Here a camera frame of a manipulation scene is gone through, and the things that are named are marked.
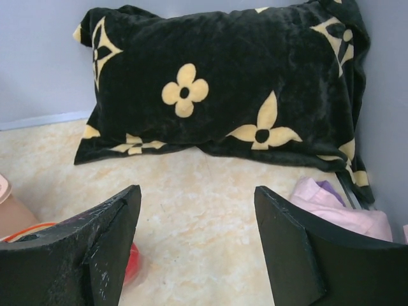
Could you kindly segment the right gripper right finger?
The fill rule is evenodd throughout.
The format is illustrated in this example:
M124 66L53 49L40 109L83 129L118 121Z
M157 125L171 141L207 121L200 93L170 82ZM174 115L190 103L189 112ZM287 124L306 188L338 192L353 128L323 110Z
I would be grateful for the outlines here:
M265 186L254 208L276 305L407 305L406 245L341 228Z

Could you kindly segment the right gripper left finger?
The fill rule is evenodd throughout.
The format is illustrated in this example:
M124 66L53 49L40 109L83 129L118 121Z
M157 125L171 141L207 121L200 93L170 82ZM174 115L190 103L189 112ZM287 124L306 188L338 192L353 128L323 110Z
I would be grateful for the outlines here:
M118 305L140 186L15 242L1 242L1 305Z

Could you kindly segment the red mango fruit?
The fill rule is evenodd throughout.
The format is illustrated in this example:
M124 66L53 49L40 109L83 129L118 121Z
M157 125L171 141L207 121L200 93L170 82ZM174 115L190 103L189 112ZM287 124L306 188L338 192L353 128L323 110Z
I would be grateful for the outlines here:
M141 267L141 255L135 243L132 243L129 253L129 259L124 276L124 286L127 286L134 281L140 271Z

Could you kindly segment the clear zip top bag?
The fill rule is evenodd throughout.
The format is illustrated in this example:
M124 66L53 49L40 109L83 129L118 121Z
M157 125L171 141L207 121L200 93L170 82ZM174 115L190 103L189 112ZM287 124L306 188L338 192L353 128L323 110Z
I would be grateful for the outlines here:
M52 226L55 226L57 223L56 222L44 222L44 223L39 223L34 226L30 226L26 229L23 229L19 232L16 232L10 236L3 237L1 238L1 242L16 242L19 238L24 238L27 237L29 234L37 233L41 230L45 230L47 228L50 228Z

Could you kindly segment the pink plastic bin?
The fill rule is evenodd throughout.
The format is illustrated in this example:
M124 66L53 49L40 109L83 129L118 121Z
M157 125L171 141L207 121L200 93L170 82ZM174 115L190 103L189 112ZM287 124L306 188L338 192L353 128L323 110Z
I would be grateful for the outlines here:
M34 214L12 194L11 183L1 175L1 238L39 223Z

